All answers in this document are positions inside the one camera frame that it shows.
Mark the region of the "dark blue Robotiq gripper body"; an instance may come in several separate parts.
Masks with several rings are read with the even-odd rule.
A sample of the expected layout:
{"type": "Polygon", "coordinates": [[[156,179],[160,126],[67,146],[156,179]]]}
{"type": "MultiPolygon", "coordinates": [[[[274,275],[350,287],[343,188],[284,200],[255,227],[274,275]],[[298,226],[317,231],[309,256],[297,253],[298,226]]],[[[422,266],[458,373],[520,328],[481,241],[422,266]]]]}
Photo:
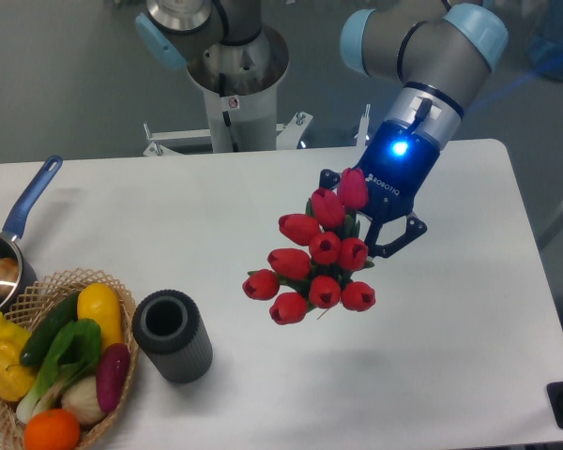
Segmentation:
{"type": "Polygon", "coordinates": [[[415,196],[439,158],[439,146],[419,130],[422,123],[383,122],[357,165],[345,171],[348,193],[368,197],[356,202],[359,213],[376,225],[412,212],[415,196]]]}

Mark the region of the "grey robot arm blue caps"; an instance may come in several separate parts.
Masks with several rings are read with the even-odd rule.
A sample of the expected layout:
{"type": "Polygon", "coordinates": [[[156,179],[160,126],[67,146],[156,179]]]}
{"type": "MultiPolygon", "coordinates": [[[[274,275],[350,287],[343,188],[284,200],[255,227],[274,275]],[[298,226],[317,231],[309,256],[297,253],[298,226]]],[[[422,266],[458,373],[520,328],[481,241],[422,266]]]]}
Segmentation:
{"type": "MultiPolygon", "coordinates": [[[[164,66],[186,70],[202,90],[215,152],[278,147],[277,88],[289,51],[259,2],[149,1],[135,27],[164,66]]],[[[426,232],[415,197],[507,41],[506,26],[480,1],[401,1],[346,20],[343,62],[403,86],[358,161],[368,178],[360,212],[371,257],[390,257],[426,232]]]]}

